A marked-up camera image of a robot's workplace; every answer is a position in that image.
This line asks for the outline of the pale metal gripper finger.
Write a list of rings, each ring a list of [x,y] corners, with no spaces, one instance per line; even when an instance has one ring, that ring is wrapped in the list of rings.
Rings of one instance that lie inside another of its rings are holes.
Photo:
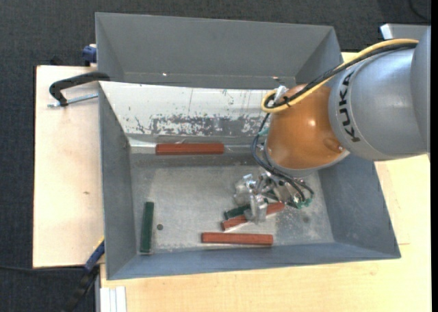
[[[244,216],[248,221],[255,221],[257,219],[257,200],[254,196],[249,196]]]
[[[266,221],[268,211],[268,203],[262,200],[256,205],[256,223],[261,223]]]

